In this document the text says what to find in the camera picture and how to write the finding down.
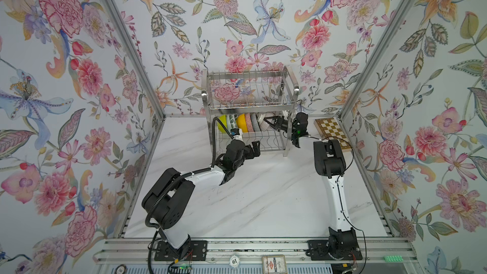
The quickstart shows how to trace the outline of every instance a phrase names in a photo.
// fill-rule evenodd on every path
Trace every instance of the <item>floral wallpaper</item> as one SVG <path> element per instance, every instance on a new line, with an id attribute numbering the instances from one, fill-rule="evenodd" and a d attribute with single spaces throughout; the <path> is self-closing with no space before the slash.
<path id="1" fill-rule="evenodd" d="M 91 272 L 160 118 L 99 0 L 0 0 L 0 24 L 0 272 Z"/>
<path id="2" fill-rule="evenodd" d="M 204 114 L 203 70 L 245 73 L 290 65 L 298 110 L 336 114 L 400 0 L 115 0 L 169 115 Z M 249 83 L 216 83 L 224 102 Z M 276 99 L 269 89 L 257 93 Z"/>
<path id="3" fill-rule="evenodd" d="M 416 0 L 345 118 L 425 272 L 487 271 L 487 11 Z"/>

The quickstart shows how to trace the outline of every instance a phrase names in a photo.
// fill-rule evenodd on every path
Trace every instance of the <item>yellow bowl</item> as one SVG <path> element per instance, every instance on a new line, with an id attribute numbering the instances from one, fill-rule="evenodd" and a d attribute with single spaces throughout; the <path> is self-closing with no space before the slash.
<path id="1" fill-rule="evenodd" d="M 247 123 L 245 121 L 245 114 L 240 114 L 237 118 L 237 126 L 243 131 L 248 132 Z"/>
<path id="2" fill-rule="evenodd" d="M 222 115 L 221 117 L 218 118 L 219 120 L 222 121 L 223 125 L 225 125 L 225 127 L 228 129 L 228 126 L 227 126 L 227 116 L 225 115 Z M 218 125 L 218 129 L 222 132 L 222 133 L 225 133 L 225 129 L 223 129 L 222 125 L 220 125 L 220 123 L 216 122 L 216 125 Z"/>

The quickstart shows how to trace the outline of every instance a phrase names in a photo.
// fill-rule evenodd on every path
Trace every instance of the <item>stainless steel wire rack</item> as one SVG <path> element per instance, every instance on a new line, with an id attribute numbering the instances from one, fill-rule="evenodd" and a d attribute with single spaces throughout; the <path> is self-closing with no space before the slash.
<path id="1" fill-rule="evenodd" d="M 278 70 L 250 71 L 244 73 L 208 73 L 204 71 L 201 95 L 206 112 L 210 143 L 211 123 L 214 117 L 225 114 L 266 113 L 281 115 L 288 112 L 292 121 L 298 100 L 299 86 L 293 71 L 284 67 Z M 288 123 L 287 133 L 291 133 L 292 123 Z M 231 138 L 227 133 L 216 130 L 217 152 L 226 150 Z M 283 150 L 287 156 L 291 146 L 291 136 L 284 137 L 281 131 L 268 129 L 261 132 L 243 134 L 245 144 L 260 141 L 261 151 Z"/>

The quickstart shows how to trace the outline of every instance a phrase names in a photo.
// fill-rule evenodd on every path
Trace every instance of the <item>marble tabletop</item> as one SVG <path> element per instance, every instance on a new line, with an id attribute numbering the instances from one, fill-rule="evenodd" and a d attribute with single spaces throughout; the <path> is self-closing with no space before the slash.
<path id="1" fill-rule="evenodd" d="M 312 119 L 308 132 L 318 137 Z M 348 165 L 352 155 L 344 155 Z M 206 119 L 168 118 L 125 238 L 153 236 L 154 229 L 144 225 L 147 213 L 141 203 L 167 168 L 188 172 L 210 163 Z M 282 151 L 262 152 L 245 161 L 228 183 L 194 193 L 178 224 L 191 237 L 328 236 L 329 208 L 321 178 L 309 150 L 292 146 L 288 157 Z M 344 178 L 351 222 L 367 237 L 387 236 L 355 163 Z"/>

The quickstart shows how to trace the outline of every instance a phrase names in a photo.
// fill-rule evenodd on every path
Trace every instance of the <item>chessboard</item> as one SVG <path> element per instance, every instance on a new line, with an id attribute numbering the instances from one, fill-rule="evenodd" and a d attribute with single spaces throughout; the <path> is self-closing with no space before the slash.
<path id="1" fill-rule="evenodd" d="M 341 130 L 338 122 L 335 118 L 324 118 L 324 119 L 316 119 L 315 126 L 320 133 L 322 139 L 326 139 L 330 136 L 338 137 L 350 142 L 348 138 L 345 136 L 343 130 Z M 350 146 L 342 140 L 338 140 L 340 142 L 340 146 L 342 151 L 350 151 Z"/>

